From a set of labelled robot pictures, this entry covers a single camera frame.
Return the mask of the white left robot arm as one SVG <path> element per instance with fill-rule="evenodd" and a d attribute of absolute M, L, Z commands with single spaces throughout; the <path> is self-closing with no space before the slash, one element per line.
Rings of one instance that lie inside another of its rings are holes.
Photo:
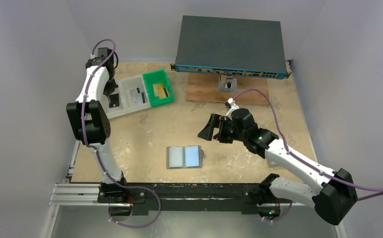
<path fill-rule="evenodd" d="M 66 112 L 74 137 L 94 155 L 102 174 L 99 184 L 99 203 L 122 203 L 128 199 L 129 189 L 123 172 L 117 166 L 109 137 L 110 121 L 107 111 L 119 100 L 111 102 L 118 89 L 114 79 L 114 50 L 98 48 L 85 65 L 87 76 L 75 102 L 66 105 Z"/>

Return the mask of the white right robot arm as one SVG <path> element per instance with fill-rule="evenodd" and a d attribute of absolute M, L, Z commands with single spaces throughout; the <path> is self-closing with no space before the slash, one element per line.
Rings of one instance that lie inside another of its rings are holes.
<path fill-rule="evenodd" d="M 260 197 L 271 202 L 275 198 L 288 199 L 313 208 L 326 222 L 339 225 L 358 201 L 352 175 L 345 169 L 334 171 L 301 153 L 286 148 L 284 140 L 268 129 L 258 127 L 253 115 L 245 108 L 234 110 L 230 116 L 211 114 L 198 137 L 220 143 L 240 141 L 246 149 L 273 162 L 297 176 L 294 182 L 269 175 L 261 182 Z"/>

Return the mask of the grey leather card holder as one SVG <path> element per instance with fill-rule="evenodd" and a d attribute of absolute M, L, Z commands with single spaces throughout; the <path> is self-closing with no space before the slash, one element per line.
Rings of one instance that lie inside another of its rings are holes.
<path fill-rule="evenodd" d="M 200 145 L 166 148 L 167 169 L 201 168 L 205 153 Z"/>

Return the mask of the black card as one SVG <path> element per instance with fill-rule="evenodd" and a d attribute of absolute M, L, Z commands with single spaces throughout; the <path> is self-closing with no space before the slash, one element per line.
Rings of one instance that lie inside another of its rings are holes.
<path fill-rule="evenodd" d="M 109 95 L 109 107 L 116 108 L 120 106 L 120 98 L 119 94 L 111 94 Z"/>

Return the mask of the gold card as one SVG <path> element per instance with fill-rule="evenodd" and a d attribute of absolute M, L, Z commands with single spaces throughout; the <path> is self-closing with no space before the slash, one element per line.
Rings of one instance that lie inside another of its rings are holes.
<path fill-rule="evenodd" d="M 164 91 L 164 85 L 162 83 L 157 83 L 153 85 L 154 95 L 160 99 L 165 98 L 166 94 Z"/>
<path fill-rule="evenodd" d="M 169 97 L 169 90 L 166 87 L 158 88 L 159 98 L 164 99 Z"/>

